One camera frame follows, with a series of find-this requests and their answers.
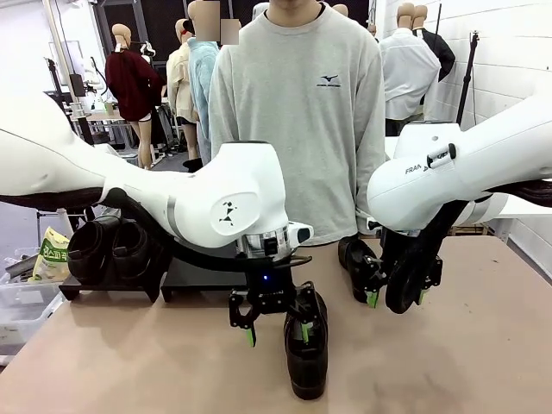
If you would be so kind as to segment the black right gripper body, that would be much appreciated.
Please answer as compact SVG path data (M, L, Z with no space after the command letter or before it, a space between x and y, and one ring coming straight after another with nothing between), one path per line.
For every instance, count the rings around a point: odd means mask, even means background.
M411 236L384 230L381 247L383 267L396 267L401 264L406 264L408 267L416 264L430 267L438 256L440 241L438 238L422 233Z

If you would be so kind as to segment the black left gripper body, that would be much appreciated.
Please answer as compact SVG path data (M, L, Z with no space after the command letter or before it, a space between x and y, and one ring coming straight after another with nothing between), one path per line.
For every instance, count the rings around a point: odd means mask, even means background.
M296 296L289 265L248 273L248 302L260 314L285 313Z

